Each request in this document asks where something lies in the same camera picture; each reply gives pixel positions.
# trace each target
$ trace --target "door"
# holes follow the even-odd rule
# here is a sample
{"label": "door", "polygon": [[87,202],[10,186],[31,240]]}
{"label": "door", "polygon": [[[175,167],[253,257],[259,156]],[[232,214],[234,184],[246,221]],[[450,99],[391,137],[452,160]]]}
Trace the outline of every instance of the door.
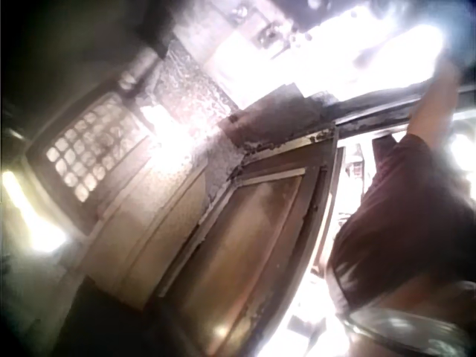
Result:
{"label": "door", "polygon": [[28,149],[35,175],[85,235],[150,159],[154,142],[144,122],[113,79],[66,110]]}
{"label": "door", "polygon": [[251,354],[283,318],[319,250],[337,135],[308,143],[248,160],[159,284],[185,356]]}

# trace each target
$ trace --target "wooden door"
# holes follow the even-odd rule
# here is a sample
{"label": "wooden door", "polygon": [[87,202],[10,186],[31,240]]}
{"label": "wooden door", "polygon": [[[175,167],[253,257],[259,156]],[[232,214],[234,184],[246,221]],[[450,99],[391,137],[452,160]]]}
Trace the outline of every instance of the wooden door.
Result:
{"label": "wooden door", "polygon": [[336,142],[258,155],[201,220],[156,301],[184,356],[248,355],[273,332],[318,251]]}

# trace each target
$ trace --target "maroon shirt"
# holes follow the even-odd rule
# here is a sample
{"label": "maroon shirt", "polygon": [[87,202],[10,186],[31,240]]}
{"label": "maroon shirt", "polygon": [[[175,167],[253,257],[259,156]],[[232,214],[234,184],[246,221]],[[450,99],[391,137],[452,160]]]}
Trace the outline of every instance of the maroon shirt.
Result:
{"label": "maroon shirt", "polygon": [[382,162],[335,238],[329,292],[340,312],[368,305],[419,273],[476,273],[475,212],[425,142],[406,135]]}

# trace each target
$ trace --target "glass block window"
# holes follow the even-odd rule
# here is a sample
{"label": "glass block window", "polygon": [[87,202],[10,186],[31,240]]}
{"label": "glass block window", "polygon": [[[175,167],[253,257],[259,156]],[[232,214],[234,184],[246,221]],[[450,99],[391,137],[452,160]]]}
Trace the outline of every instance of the glass block window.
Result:
{"label": "glass block window", "polygon": [[144,139],[146,132],[117,94],[107,94],[46,151],[56,173],[80,202]]}

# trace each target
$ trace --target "dark floor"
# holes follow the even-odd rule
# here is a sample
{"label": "dark floor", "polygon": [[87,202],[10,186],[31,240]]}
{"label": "dark floor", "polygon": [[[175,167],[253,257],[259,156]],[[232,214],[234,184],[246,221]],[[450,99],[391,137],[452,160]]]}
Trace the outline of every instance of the dark floor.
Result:
{"label": "dark floor", "polygon": [[61,330],[53,356],[173,356],[152,319],[86,279]]}

